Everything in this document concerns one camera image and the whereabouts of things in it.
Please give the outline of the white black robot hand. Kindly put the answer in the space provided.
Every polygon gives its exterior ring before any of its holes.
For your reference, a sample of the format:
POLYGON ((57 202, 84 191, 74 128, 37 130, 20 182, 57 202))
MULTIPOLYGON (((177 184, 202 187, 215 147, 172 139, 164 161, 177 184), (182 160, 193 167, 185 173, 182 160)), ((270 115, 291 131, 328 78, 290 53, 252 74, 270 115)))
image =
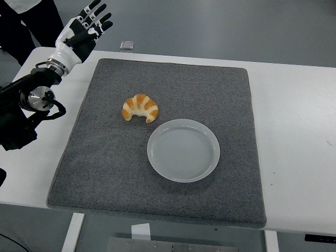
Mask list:
POLYGON ((85 62, 96 41, 113 25, 111 13, 101 15, 106 7, 93 1, 67 23, 56 39, 56 50, 46 61, 47 68, 65 76, 75 65, 85 62))

